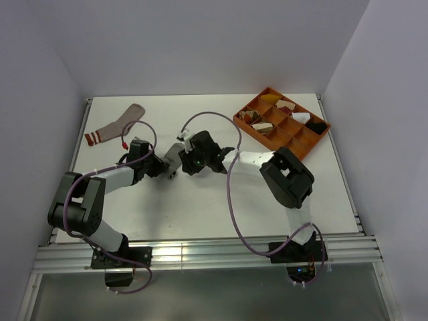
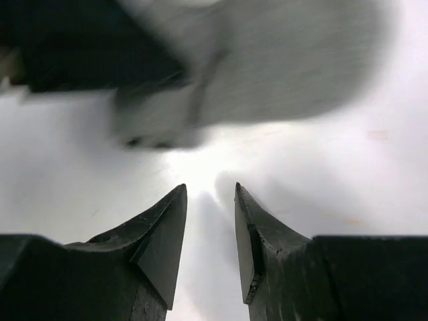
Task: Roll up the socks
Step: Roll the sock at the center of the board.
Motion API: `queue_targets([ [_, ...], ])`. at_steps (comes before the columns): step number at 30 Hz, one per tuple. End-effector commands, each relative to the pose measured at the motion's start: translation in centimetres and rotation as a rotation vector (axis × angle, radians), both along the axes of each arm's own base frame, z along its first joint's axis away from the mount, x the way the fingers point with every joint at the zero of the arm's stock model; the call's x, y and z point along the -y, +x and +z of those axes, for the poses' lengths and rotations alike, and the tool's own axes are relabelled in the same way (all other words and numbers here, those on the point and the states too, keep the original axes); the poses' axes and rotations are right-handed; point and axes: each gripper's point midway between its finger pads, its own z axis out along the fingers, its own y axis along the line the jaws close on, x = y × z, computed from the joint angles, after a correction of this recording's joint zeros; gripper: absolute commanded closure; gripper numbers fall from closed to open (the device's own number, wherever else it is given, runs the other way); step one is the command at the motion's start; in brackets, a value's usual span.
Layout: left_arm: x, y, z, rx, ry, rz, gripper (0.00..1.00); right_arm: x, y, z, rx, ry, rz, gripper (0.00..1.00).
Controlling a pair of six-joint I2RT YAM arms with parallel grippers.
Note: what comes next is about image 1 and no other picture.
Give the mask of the grey sock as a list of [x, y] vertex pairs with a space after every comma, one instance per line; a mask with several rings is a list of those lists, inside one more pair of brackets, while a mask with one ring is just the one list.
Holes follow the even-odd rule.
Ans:
[[172, 180], [177, 175], [179, 167], [182, 165], [179, 153], [185, 149], [184, 144], [174, 143], [164, 156], [164, 160], [169, 164], [165, 175], [167, 179]]

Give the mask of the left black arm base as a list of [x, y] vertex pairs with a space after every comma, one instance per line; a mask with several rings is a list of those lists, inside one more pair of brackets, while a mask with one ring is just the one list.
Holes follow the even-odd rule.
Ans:
[[[153, 273], [150, 269], [152, 247], [129, 247], [120, 256], [117, 253], [93, 249], [90, 263], [91, 270], [104, 270], [104, 283], [107, 289], [115, 294], [134, 294], [145, 290], [152, 281]], [[137, 269], [148, 272], [148, 279], [139, 288], [130, 289], [135, 281]]]

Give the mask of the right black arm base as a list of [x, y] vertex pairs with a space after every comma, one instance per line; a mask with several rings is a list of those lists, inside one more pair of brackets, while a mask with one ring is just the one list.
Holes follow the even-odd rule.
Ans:
[[302, 283], [314, 279], [316, 263], [325, 262], [328, 254], [321, 241], [312, 239], [305, 245], [291, 241], [281, 251], [269, 256], [269, 259], [272, 264], [298, 263], [298, 265], [288, 266], [287, 273], [292, 281]]

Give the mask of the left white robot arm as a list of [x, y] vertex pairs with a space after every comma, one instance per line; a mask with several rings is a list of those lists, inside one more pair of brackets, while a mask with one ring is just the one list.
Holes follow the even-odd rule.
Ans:
[[151, 143], [133, 139], [129, 151], [118, 163], [91, 173], [66, 172], [47, 214], [48, 223], [106, 251], [115, 267], [129, 262], [130, 250], [125, 234], [103, 220], [105, 195], [137, 184], [145, 176], [157, 177], [171, 168], [167, 158], [158, 157]]

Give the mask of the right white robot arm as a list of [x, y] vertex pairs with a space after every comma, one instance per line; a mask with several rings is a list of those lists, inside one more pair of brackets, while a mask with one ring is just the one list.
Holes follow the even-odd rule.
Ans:
[[291, 229], [290, 255], [305, 260], [313, 250], [310, 243], [315, 233], [312, 216], [306, 199], [312, 193], [314, 176], [288, 148], [277, 151], [248, 152], [239, 148], [221, 148], [208, 131], [192, 133], [185, 129], [177, 140], [184, 143], [179, 153], [182, 171], [195, 175], [204, 168], [227, 176], [227, 201], [231, 205], [232, 174], [261, 177], [274, 199], [286, 208], [286, 218]]

